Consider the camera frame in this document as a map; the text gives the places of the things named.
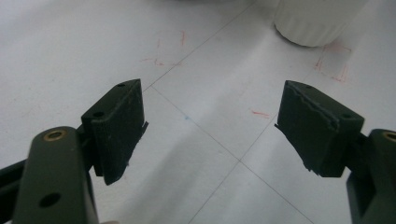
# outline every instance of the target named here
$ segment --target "white container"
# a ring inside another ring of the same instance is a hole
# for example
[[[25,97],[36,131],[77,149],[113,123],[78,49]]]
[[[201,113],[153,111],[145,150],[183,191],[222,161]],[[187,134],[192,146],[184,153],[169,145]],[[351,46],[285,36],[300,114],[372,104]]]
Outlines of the white container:
[[[334,41],[368,0],[280,0],[276,29],[291,42],[318,47]]]

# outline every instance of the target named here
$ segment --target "mounting hole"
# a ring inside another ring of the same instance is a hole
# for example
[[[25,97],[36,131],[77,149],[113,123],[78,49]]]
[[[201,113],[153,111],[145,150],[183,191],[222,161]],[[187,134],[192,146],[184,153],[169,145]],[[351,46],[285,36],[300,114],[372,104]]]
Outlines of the mounting hole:
[[[47,208],[51,207],[61,199],[60,193],[51,193],[49,195],[44,196],[40,201],[40,207]]]
[[[343,117],[344,119],[351,119],[351,118],[352,118],[352,116],[350,116],[350,115],[348,115],[348,114],[343,114],[342,117]]]
[[[385,132],[385,137],[392,142],[396,142],[396,133]]]
[[[96,112],[96,113],[93,114],[93,116],[94,116],[94,117],[97,117],[97,118],[100,118],[100,117],[102,117],[104,114],[105,114],[105,113],[103,113],[103,112]]]
[[[63,138],[66,135],[65,130],[55,130],[44,135],[44,140],[47,142],[53,142]]]

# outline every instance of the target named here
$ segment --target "white cylindrical object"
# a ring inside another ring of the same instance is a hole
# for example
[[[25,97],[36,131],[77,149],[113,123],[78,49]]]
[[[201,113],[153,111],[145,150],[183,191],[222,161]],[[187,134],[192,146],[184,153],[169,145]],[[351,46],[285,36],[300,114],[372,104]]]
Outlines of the white cylindrical object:
[[[368,0],[280,0],[276,29],[291,42],[308,47],[334,41]]]

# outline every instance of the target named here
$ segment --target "white floor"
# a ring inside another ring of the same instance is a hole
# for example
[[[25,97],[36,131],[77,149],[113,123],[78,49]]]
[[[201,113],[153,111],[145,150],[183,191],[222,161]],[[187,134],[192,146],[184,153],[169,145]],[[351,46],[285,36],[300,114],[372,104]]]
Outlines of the white floor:
[[[274,124],[291,79],[365,117],[364,134],[396,130],[396,2],[370,1],[327,48],[283,38],[277,3],[3,0],[0,168],[141,78],[149,126],[119,182],[93,178],[102,222],[350,223],[349,172],[309,173]]]

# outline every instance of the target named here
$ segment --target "white tile floor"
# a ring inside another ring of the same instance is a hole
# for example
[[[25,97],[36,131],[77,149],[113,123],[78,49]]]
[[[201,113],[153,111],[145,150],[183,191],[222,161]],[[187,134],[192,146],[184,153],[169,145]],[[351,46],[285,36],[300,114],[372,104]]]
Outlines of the white tile floor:
[[[141,78],[150,125],[124,177],[93,178],[101,221],[350,223],[346,171],[305,170],[275,127],[284,81],[396,130],[396,4],[372,0],[327,48],[273,25],[277,0],[4,0],[0,168],[115,84]]]

